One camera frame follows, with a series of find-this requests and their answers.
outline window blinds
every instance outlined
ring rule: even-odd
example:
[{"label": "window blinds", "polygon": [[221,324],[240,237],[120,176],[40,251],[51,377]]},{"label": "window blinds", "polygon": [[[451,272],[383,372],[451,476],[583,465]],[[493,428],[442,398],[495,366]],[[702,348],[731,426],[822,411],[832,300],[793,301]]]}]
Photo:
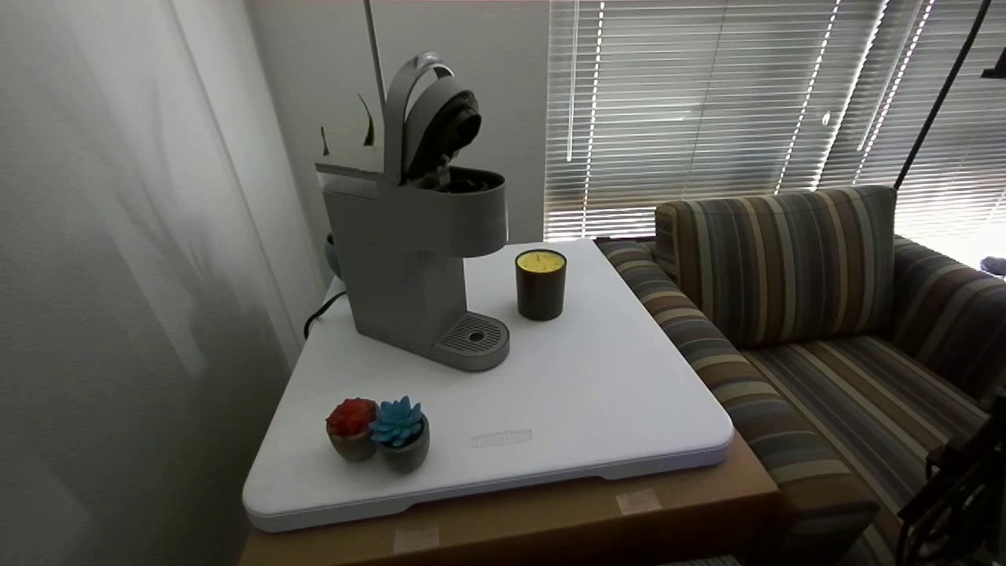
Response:
[{"label": "window blinds", "polygon": [[[975,14],[976,0],[552,0],[548,240],[652,232],[674,195],[893,185]],[[1006,218],[1006,83],[976,79],[1002,16],[986,14],[904,179],[907,237]]]}]

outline wooden table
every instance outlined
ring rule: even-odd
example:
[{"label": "wooden table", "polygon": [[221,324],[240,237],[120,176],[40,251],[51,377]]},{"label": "wooden table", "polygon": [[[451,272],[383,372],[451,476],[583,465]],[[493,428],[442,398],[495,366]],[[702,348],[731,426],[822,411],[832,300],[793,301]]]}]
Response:
[{"label": "wooden table", "polygon": [[742,549],[772,508],[775,483],[731,438],[716,468],[523,488],[289,534],[250,531],[241,566],[687,560]]}]

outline power cord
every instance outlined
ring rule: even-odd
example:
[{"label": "power cord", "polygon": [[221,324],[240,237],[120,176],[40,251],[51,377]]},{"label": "power cord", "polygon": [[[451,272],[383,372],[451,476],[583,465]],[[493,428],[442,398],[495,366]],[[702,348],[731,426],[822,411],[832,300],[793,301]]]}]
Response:
[{"label": "power cord", "polygon": [[310,337],[310,324],[347,297],[347,291],[339,291],[335,297],[331,297],[327,301],[319,301],[319,307],[305,321],[305,340]]}]

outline striped couch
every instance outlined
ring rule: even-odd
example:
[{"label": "striped couch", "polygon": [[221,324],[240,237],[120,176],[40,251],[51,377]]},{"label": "striped couch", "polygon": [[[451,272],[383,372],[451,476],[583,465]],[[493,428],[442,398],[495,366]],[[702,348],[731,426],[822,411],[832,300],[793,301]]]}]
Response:
[{"label": "striped couch", "polygon": [[597,240],[782,508],[760,562],[893,562],[924,457],[1006,385],[1006,285],[893,237],[888,190],[666,201]]}]

